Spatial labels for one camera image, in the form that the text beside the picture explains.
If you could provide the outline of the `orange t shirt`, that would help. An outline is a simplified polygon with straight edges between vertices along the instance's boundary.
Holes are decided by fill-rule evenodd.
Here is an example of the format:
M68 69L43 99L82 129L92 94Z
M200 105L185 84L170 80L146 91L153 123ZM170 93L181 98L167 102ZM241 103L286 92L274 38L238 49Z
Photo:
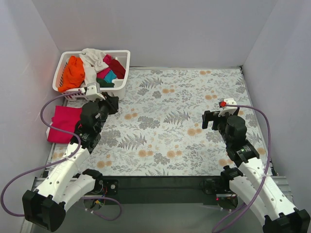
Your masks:
M58 91L63 93L69 89L79 88L85 79L83 61L79 57L71 56L63 72L63 84Z

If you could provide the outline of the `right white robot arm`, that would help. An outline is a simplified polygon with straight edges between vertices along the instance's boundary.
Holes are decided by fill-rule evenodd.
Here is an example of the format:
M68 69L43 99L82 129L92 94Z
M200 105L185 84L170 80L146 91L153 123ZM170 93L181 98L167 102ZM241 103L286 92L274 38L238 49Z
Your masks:
M247 127L238 111L237 108L205 111L202 115L202 128L206 129L209 122L213 123L212 129L220 133L226 152L236 165L224 167L220 188L226 193L234 192L244 202L235 210L238 215L230 223L221 229L217 224L212 232L227 230L251 210L265 233L306 233L311 221L309 213L305 209L297 209L267 174L260 155L246 138Z

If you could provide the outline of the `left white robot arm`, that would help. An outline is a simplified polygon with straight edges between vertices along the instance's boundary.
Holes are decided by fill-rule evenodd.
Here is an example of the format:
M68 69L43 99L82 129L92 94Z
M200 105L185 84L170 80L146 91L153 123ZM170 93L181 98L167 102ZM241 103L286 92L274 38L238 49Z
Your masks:
M80 165L90 156L101 139L101 131L109 115L118 112L119 98L104 94L102 100L89 101L81 108L63 161L34 190L22 197L25 219L50 232L63 223L67 210L86 193L99 194L103 181L97 171L83 172L71 182Z

